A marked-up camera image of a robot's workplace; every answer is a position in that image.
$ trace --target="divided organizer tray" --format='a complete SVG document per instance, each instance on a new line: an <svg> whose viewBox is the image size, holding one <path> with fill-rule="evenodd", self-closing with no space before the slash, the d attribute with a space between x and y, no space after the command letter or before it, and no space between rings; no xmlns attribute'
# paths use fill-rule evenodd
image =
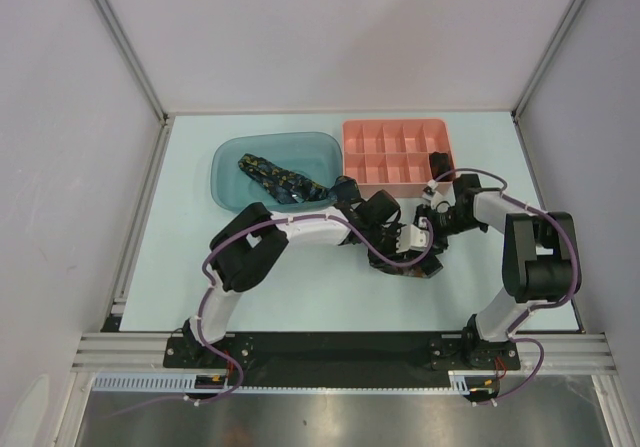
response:
<svg viewBox="0 0 640 447"><path fill-rule="evenodd" d="M342 126L344 174L358 182L364 198L386 190L398 198L420 197L433 179L429 154L449 155L441 119L349 120Z"/></svg>

